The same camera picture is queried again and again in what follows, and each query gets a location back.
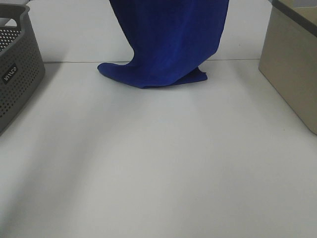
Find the grey perforated plastic basket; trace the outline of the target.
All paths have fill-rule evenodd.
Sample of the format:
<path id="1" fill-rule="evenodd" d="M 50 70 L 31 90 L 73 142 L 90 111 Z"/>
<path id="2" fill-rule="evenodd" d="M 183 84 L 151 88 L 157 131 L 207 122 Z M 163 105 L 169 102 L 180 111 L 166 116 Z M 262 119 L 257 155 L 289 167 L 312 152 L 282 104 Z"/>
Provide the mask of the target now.
<path id="1" fill-rule="evenodd" d="M 0 16 L 0 130 L 5 131 L 45 77 L 46 70 L 26 5 L 2 3 Z"/>

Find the beige storage bin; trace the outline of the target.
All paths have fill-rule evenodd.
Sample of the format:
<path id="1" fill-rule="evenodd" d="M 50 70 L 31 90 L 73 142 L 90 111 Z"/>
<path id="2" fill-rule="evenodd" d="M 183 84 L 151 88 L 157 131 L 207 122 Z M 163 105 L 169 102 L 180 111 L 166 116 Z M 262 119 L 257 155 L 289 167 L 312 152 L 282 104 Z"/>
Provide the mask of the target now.
<path id="1" fill-rule="evenodd" d="M 272 0 L 259 70 L 317 132 L 317 2 Z"/>

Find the blue microfibre towel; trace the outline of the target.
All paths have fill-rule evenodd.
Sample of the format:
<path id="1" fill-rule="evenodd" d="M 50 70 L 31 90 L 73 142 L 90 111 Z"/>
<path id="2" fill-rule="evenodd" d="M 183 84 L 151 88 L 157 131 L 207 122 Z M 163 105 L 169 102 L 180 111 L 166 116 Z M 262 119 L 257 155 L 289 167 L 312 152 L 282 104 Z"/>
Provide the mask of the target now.
<path id="1" fill-rule="evenodd" d="M 191 1 L 112 0 L 110 5 L 134 56 L 125 65 L 101 63 L 100 74 L 141 89 L 207 79 L 197 66 L 186 66 L 179 51 L 181 23 Z"/>

